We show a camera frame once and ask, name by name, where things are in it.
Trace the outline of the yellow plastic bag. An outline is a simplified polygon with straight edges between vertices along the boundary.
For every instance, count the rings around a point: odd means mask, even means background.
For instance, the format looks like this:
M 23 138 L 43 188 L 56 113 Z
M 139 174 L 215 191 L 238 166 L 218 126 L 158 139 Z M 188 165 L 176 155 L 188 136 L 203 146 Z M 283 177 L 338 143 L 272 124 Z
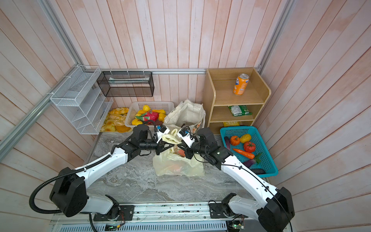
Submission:
M 191 159 L 185 157 L 185 152 L 179 147 L 181 140 L 177 136 L 178 129 L 173 129 L 165 135 L 165 142 L 173 145 L 172 148 L 153 157 L 153 167 L 156 175 L 202 177 L 205 175 L 203 162 L 199 154 Z

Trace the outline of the canvas tote bag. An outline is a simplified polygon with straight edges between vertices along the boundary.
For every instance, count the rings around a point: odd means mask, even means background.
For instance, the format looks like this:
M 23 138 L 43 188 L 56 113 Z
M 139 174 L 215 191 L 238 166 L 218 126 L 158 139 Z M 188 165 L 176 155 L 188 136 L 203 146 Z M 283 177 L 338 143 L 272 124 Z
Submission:
M 163 124 L 170 130 L 189 126 L 192 133 L 205 127 L 206 111 L 202 104 L 185 100 L 165 117 Z

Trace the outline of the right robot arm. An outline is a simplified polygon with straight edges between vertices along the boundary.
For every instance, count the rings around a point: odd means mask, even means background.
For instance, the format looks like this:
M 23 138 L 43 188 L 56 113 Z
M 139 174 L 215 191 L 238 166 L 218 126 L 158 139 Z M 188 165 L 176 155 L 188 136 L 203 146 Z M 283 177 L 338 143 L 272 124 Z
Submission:
M 177 135 L 182 139 L 180 146 L 187 158 L 199 154 L 207 163 L 236 180 L 254 198 L 249 200 L 231 193 L 222 201 L 228 211 L 259 221 L 268 232 L 282 232 L 291 225 L 295 211 L 289 190 L 278 189 L 246 168 L 230 150 L 217 144 L 209 128 L 197 133 L 182 128 Z

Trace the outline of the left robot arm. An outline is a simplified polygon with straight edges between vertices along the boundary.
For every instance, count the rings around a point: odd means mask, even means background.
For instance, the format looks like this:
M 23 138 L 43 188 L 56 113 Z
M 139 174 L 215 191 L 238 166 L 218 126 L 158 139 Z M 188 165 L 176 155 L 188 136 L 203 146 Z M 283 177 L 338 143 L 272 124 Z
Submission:
M 32 192 L 29 199 L 30 208 L 40 214 L 63 213 L 67 217 L 79 213 L 101 214 L 109 220 L 116 220 L 120 214 L 118 201 L 109 195 L 88 196 L 87 188 L 113 169 L 141 156 L 143 150 L 154 150 L 156 154 L 160 154 L 172 148 L 171 144 L 162 141 L 162 137 L 170 133 L 168 127 L 155 126 L 151 138 L 148 138 L 149 133 L 147 125 L 138 125 L 134 127 L 132 135 L 124 142 L 113 146 L 105 156 L 76 169 L 61 170 L 58 176 L 42 183 Z M 50 183 L 54 183 L 50 200 L 57 207 L 56 210 L 41 209 L 35 203 L 37 193 Z

